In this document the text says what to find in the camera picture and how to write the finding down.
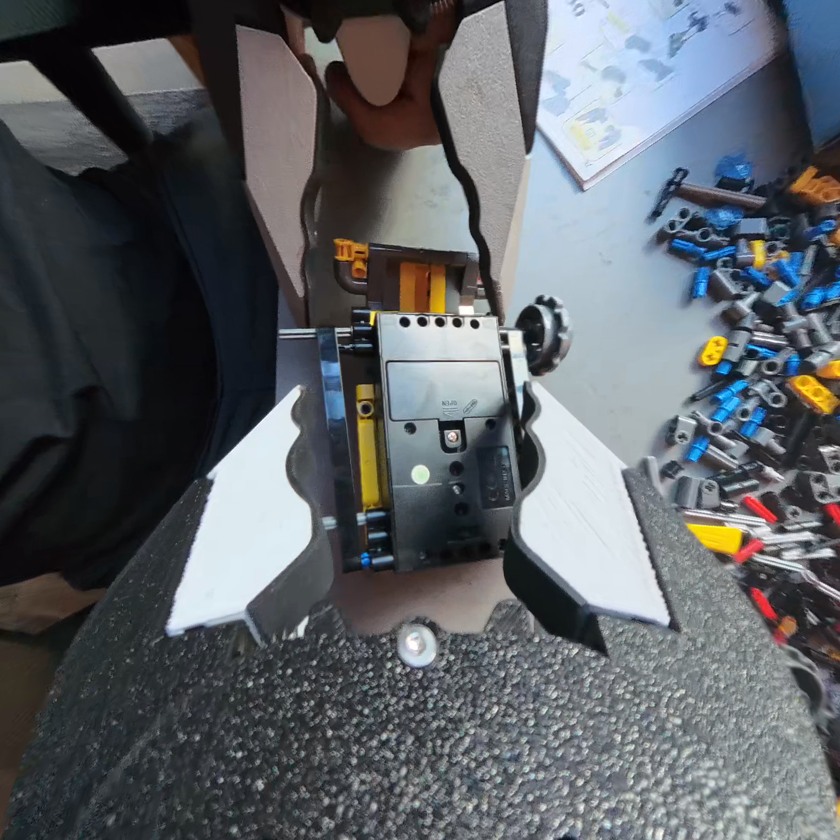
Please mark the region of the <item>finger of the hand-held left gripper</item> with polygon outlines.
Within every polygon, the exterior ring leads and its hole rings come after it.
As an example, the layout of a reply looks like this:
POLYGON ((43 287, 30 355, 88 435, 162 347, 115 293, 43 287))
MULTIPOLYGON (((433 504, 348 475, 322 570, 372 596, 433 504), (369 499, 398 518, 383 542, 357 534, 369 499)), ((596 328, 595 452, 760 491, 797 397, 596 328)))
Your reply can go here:
POLYGON ((507 14, 475 12, 438 52, 432 84, 445 157, 465 195, 479 276, 498 317, 506 313, 503 267, 527 163, 514 72, 507 14))
POLYGON ((238 25, 236 41, 246 192, 291 316, 308 323, 317 86, 280 35, 238 25))

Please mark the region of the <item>black yellow toy block vehicle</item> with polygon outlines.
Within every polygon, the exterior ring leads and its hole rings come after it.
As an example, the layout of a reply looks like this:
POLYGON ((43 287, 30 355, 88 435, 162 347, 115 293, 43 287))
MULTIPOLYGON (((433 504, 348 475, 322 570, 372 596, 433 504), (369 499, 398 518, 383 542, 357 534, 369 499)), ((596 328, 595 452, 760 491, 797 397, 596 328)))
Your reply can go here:
POLYGON ((524 386, 571 346, 562 301, 512 328, 470 303, 477 255, 333 240, 338 286, 364 299, 313 340, 344 573, 415 572, 503 553, 522 490, 524 386))

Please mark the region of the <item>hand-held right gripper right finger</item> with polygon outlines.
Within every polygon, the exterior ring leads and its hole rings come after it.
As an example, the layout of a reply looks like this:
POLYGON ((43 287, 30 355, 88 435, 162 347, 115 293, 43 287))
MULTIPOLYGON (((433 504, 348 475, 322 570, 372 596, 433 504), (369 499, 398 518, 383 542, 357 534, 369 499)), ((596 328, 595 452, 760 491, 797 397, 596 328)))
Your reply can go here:
POLYGON ((523 387, 522 491, 502 569, 541 628, 607 654, 599 619, 670 631, 625 465, 541 385, 523 387))

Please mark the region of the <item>pile of building block parts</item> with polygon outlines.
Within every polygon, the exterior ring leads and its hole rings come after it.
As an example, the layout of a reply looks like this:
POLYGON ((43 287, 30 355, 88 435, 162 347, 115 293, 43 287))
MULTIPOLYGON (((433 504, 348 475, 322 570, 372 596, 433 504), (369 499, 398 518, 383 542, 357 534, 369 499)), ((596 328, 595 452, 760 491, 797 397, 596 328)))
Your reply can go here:
POLYGON ((810 697, 838 728, 838 174, 808 160, 761 183, 745 153, 710 186, 680 167, 651 213, 710 315, 702 382, 644 468, 731 567, 810 697))

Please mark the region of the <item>grey desk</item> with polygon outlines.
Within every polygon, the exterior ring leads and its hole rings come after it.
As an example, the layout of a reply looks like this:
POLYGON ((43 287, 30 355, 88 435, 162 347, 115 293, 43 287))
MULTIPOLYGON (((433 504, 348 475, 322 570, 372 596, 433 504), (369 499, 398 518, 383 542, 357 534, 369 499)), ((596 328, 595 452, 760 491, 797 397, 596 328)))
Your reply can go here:
MULTIPOLYGON (((330 118, 323 238, 469 245, 466 201, 441 149, 372 150, 339 110, 330 118)), ((680 165, 691 182, 711 183, 720 157, 745 153, 756 176, 772 180, 810 151, 786 51, 586 192, 536 137, 508 320, 541 293, 565 303, 570 354, 538 383, 627 466, 676 457, 665 426, 706 381, 694 358, 718 333, 712 304, 687 300, 690 268, 664 252, 647 221, 658 190, 680 165)))

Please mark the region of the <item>instruction booklet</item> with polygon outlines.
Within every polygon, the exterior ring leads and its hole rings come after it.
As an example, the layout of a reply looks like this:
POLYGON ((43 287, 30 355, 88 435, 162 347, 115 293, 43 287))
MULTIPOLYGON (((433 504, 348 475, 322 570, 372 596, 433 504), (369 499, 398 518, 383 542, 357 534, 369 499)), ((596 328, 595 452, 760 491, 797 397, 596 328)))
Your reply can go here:
POLYGON ((538 128, 582 190, 776 57, 764 1, 550 1, 538 128))

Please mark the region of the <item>person's left hand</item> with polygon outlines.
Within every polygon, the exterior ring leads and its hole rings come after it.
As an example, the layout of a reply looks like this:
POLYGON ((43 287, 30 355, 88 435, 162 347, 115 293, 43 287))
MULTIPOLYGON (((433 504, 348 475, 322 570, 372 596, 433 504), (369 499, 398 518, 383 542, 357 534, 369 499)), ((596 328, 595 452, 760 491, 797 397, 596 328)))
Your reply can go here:
POLYGON ((347 17, 336 34, 341 60, 324 71, 330 99, 364 142, 384 151, 440 144, 431 102, 438 49, 455 33, 449 15, 414 35, 395 14, 347 17))

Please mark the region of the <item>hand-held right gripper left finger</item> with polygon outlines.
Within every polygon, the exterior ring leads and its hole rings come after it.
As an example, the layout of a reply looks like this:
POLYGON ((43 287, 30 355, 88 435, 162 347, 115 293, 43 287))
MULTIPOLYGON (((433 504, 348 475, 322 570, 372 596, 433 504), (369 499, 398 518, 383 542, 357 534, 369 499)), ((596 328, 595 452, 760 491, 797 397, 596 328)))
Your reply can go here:
POLYGON ((243 624, 261 647, 303 638, 334 576, 325 429, 320 392, 296 385, 208 474, 168 637, 243 624))

